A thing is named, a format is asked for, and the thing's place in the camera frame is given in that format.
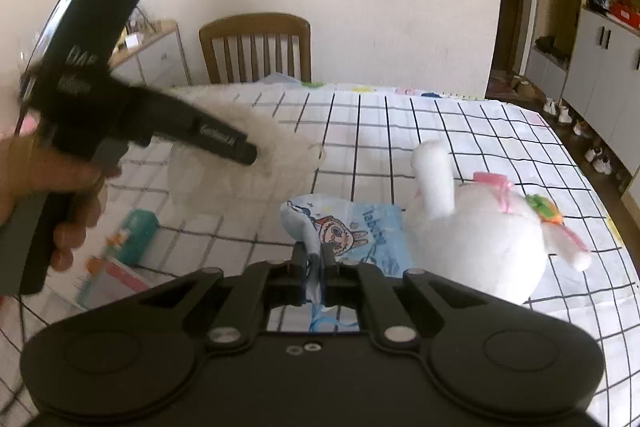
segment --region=black device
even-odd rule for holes
[[[59,0],[36,44],[22,88],[22,111],[40,113],[39,144],[108,169],[129,142],[177,139],[250,165],[246,134],[193,106],[111,76],[109,58],[139,0]],[[0,227],[0,295],[39,292],[54,250],[53,230],[73,194],[22,198]]]
[[[419,269],[323,261],[325,304],[359,332],[264,331],[305,301],[302,243],[238,277],[206,268],[35,335],[29,426],[598,425],[604,359],[580,328]]]

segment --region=stuffed bunny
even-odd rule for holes
[[[418,146],[412,168],[418,194],[405,212],[404,231],[415,266],[521,304],[538,285],[547,253],[579,271],[591,264],[553,203],[522,197],[506,176],[476,172],[476,183],[455,188],[440,142]]]

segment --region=shoe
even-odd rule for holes
[[[560,116],[558,116],[558,121],[560,123],[572,123],[572,121],[574,121],[569,114],[569,108],[565,105],[560,106]]]
[[[596,158],[593,162],[593,168],[596,169],[596,172],[599,172],[600,174],[606,174],[607,176],[609,176],[613,172],[608,156]]]
[[[591,163],[594,159],[602,156],[602,147],[596,147],[589,149],[586,153],[584,153],[584,158]]]
[[[558,108],[556,107],[556,102],[554,102],[554,99],[549,97],[546,97],[545,107],[543,107],[542,110],[546,113],[549,113],[552,116],[555,116],[558,114]]]
[[[589,124],[584,120],[578,120],[574,125],[575,136],[582,136],[583,138],[593,138],[593,133],[589,128]]]

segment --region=person's arm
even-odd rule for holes
[[[74,206],[73,215],[54,230],[56,251],[51,266],[64,271],[73,264],[71,250],[84,243],[86,228],[94,227],[102,213],[97,187],[102,176],[113,177],[119,169],[100,172],[91,163],[41,148],[34,135],[0,141],[0,227],[13,212],[15,202],[32,192],[86,192]]]

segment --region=silver screw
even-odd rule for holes
[[[417,335],[414,328],[407,326],[391,326],[385,330],[385,338],[393,343],[411,342]]]
[[[230,327],[214,328],[209,331],[209,338],[216,344],[231,344],[241,336],[240,331]]]
[[[305,351],[308,351],[310,353],[313,353],[315,351],[320,351],[322,349],[321,344],[318,344],[316,342],[308,342],[305,344]]]
[[[287,349],[285,349],[285,351],[290,355],[293,355],[294,357],[298,357],[305,352],[305,350],[300,346],[287,346]]]

